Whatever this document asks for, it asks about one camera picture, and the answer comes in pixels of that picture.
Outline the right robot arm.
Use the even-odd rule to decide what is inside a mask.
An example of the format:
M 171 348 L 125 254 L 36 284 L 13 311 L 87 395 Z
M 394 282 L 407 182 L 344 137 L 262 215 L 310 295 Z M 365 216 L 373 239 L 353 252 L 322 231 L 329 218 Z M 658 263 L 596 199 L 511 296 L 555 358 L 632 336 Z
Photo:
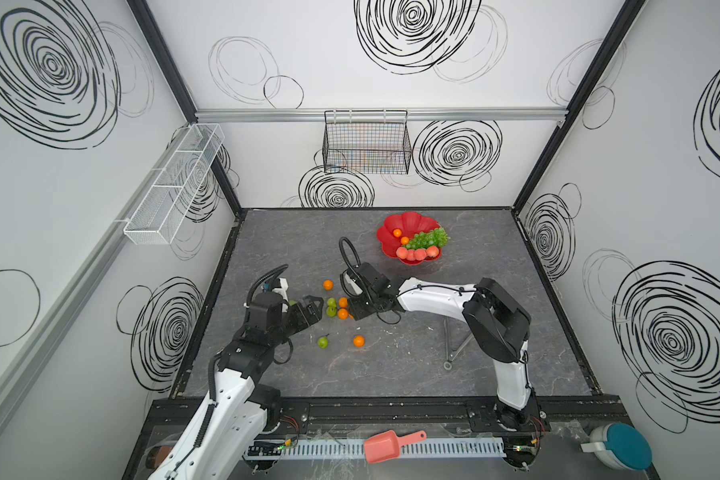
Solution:
M 495 280 L 451 285 L 415 277 L 389 278 L 364 262 L 349 265 L 340 284 L 357 320 L 393 312 L 424 312 L 465 323 L 496 375 L 494 415 L 507 431 L 525 426 L 535 402 L 528 374 L 530 314 Z

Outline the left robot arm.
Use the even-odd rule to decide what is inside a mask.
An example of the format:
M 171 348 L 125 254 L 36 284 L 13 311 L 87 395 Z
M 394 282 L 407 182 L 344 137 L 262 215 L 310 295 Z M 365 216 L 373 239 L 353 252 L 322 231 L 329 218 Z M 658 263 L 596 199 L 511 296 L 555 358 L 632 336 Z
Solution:
M 322 319 L 324 299 L 287 298 L 283 278 L 258 280 L 242 325 L 208 364 L 208 392 L 152 479 L 226 479 L 254 440 L 277 428 L 280 392 L 260 380 L 275 351 Z

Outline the green fake grape bunch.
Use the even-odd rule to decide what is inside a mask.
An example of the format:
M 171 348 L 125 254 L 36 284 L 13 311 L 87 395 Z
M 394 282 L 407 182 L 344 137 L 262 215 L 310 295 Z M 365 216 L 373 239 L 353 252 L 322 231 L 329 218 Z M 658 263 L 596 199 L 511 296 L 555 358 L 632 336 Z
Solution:
M 446 230 L 443 227 L 437 227 L 429 231 L 417 232 L 408 237 L 404 247 L 408 250 L 429 249 L 430 247 L 441 249 L 448 244 L 449 240 L 450 237 Z

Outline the red flower-shaped fruit bowl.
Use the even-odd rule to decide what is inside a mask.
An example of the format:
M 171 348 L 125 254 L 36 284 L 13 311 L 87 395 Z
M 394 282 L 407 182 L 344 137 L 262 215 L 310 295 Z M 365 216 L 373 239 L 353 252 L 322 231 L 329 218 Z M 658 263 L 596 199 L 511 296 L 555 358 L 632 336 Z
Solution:
M 399 247 L 404 247 L 401 244 L 402 237 L 411 237 L 413 234 L 422 231 L 429 231 L 437 227 L 442 227 L 438 221 L 431 217 L 424 216 L 417 212 L 405 212 L 402 214 L 393 214 L 388 216 L 382 226 L 377 230 L 376 238 L 381 244 L 382 252 L 390 258 L 401 261 L 406 265 L 419 265 L 424 262 L 433 262 L 442 257 L 443 248 L 440 249 L 440 255 L 437 258 L 427 257 L 421 262 L 409 261 L 406 259 L 400 259 L 396 255 L 396 250 Z M 393 236 L 394 229 L 402 230 L 402 237 L 395 238 Z

